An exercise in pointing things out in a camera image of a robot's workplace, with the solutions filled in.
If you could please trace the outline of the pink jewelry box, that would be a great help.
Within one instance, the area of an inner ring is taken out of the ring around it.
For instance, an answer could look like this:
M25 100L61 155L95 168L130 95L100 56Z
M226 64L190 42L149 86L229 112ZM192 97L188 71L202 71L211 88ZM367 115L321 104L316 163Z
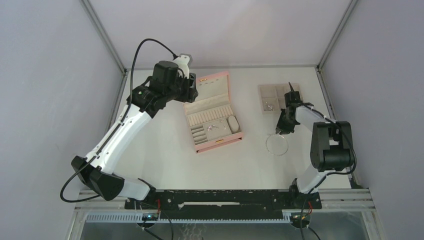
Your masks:
M231 103L230 74L227 71L196 79L198 97L192 103L184 103L194 150L202 153L243 139L244 133ZM232 133L229 116L235 116L239 131Z

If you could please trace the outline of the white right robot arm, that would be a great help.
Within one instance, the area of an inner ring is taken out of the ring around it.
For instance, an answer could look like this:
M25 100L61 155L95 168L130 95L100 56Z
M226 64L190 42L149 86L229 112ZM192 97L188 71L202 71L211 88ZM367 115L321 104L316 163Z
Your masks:
M291 134L298 125L311 131L310 165L293 181L296 190L289 194L289 203L302 208L309 201L308 194L316 193L327 177L352 174L357 167L357 155L349 122L325 116L313 104L303 102L299 91L290 90L284 100L276 134Z

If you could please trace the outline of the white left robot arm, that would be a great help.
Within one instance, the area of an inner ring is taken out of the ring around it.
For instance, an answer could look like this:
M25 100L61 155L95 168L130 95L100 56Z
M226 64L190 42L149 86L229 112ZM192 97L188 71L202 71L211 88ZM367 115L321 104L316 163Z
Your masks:
M101 141L86 156L75 156L71 166L80 181L106 201L116 197L137 200L149 209L156 203L153 186L140 179L114 173L129 143L136 134L170 101L192 103L198 96L196 75L190 72L190 55L173 61L159 61L147 78L148 85L131 91L121 115Z

